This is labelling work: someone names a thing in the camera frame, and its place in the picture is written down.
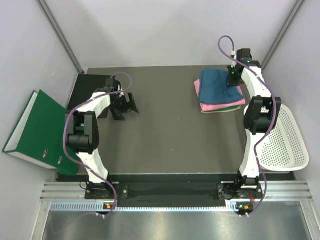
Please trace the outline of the blue t shirt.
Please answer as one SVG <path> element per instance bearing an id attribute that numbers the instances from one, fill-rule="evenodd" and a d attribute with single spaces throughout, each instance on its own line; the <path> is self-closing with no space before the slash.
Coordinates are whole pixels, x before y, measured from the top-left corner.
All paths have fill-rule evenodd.
<path id="1" fill-rule="evenodd" d="M 205 68 L 199 74 L 199 82 L 198 100 L 202 104 L 231 104 L 244 99 L 236 86 L 228 86 L 225 70 Z"/>

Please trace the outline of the pink t shirt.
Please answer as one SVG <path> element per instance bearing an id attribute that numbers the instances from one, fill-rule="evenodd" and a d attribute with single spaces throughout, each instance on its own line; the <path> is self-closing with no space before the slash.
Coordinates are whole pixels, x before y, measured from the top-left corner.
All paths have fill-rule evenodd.
<path id="1" fill-rule="evenodd" d="M 223 108 L 229 108 L 233 106 L 242 106 L 246 103 L 245 97 L 243 95 L 243 92 L 239 86 L 236 87 L 240 95 L 243 97 L 242 100 L 232 102 L 232 103 L 225 103 L 225 104 L 206 104 L 206 103 L 200 103 L 201 111 L 214 111 L 219 110 Z"/>

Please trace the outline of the white perforated plastic basket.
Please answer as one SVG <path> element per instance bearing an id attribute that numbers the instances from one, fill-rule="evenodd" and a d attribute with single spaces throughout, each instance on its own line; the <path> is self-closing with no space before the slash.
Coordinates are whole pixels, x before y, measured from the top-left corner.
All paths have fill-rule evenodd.
<path id="1" fill-rule="evenodd" d="M 276 126 L 270 134 L 256 147 L 255 144 L 264 136 L 263 133 L 253 135 L 245 131 L 247 141 L 242 164 L 241 175 L 255 178 L 260 167 L 271 172 L 292 172 L 304 169 L 309 164 L 309 154 L 291 110 L 281 105 Z"/>

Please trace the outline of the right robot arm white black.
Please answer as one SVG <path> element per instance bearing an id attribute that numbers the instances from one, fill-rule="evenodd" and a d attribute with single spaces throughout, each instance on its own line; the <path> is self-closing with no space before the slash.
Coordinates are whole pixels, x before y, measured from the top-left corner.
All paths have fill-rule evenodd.
<path id="1" fill-rule="evenodd" d="M 282 105 L 281 98 L 275 97 L 267 87 L 261 65 L 252 59 L 249 48 L 233 52 L 231 58 L 233 62 L 228 66 L 227 86 L 245 84 L 250 103 L 244 110 L 243 125 L 247 140 L 242 164 L 234 183 L 224 184 L 220 190 L 220 195 L 227 200 L 245 198 L 261 190 L 259 154 L 263 141 L 276 126 Z"/>

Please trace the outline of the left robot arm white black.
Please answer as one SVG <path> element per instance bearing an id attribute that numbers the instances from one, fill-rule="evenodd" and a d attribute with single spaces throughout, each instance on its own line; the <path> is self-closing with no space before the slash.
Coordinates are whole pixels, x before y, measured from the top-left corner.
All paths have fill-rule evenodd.
<path id="1" fill-rule="evenodd" d="M 87 170 L 87 199 L 102 200 L 116 194 L 98 150 L 98 117 L 104 111 L 110 111 L 115 121 L 125 120 L 124 114 L 139 112 L 133 94 L 125 93 L 115 75 L 107 77 L 104 87 L 96 89 L 87 101 L 70 110 L 65 117 L 63 148 L 70 148 L 80 159 L 78 164 Z"/>

